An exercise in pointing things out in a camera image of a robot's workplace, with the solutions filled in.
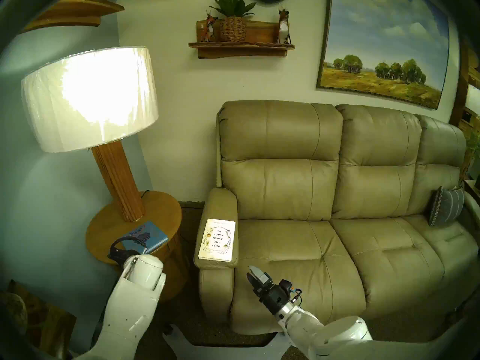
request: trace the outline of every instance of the baseboard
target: baseboard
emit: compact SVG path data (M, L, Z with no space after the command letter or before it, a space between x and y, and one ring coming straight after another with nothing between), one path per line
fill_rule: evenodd
M179 201L182 208L203 209L205 201Z

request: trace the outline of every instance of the wall shelf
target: wall shelf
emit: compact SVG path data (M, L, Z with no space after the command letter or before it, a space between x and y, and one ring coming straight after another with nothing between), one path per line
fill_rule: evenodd
M199 59L252 55L286 57L287 51L295 48L295 45L265 42L190 42L188 46L198 49Z
M101 17L125 8L107 0L60 0L27 25L23 32L55 26L100 25Z
M246 36L244 42L224 42L220 39L222 20L213 24L214 39L217 42L200 42L205 20L196 23L197 42L190 42L189 47L198 50L199 59L215 59L226 57L242 57L263 55L270 57L286 57L288 50L294 50L295 45L276 43L277 22L257 22L245 20Z

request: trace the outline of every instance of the floor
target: floor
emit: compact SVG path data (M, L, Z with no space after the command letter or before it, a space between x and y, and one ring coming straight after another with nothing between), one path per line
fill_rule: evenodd
M241 335L230 330L227 324L212 324L203 313L198 296L198 269L193 265L195 240L202 216L201 208L183 208L181 224L182 246L192 261L190 282L174 299L161 303L149 328L138 344L135 360L175 360L173 350L162 337L167 323L175 324L187 340L200 346L259 347L267 345L274 334ZM295 347L290 347L282 360L306 360Z
M198 296L198 269L193 265L196 233L202 215L201 208L183 208L181 236L183 250L190 264L190 281L174 299L161 303L136 352L136 360L174 360L175 353L162 337L165 325L176 325L185 338L199 346L259 347L269 343L274 334L240 335L228 325L211 323L205 317ZM431 317L428 321L403 315L390 315L380 320L367 321L376 340L427 342L446 329L444 317ZM305 360L295 347L290 347L282 360Z

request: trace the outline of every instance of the sofa armrest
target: sofa armrest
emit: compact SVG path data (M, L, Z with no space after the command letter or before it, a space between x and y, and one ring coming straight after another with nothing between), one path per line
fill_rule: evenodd
M206 317L218 323L229 321L233 299L234 268L201 269L198 290Z
M464 206L457 220L480 246L480 206L469 193L464 192L464 194Z
M235 234L233 237L233 251L231 262L208 261L198 258L198 252L202 243L203 231L207 223L207 219L224 219L235 222ZM195 246L195 255L193 261L195 266L200 269L223 269L234 268L239 259L239 235L238 235L238 212L237 197L226 188L214 188L210 191L208 199L203 208L202 218L198 227L197 241Z
M475 220L477 227L480 227L480 206L477 204L477 202L472 197L472 195L470 195L466 191L464 192L464 194L465 194L464 205L467 208L467 210L470 212L473 219Z

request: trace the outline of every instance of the blue wall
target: blue wall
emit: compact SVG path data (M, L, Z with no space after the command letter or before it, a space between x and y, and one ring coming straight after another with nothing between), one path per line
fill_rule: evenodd
M85 247L92 217L111 201L92 153L41 151L21 100L21 79L46 62L119 45L116 14L99 27L18 35L0 58L0 289L14 279L77 317L70 347L89 348L115 282ZM123 146L139 190L151 188L136 135Z

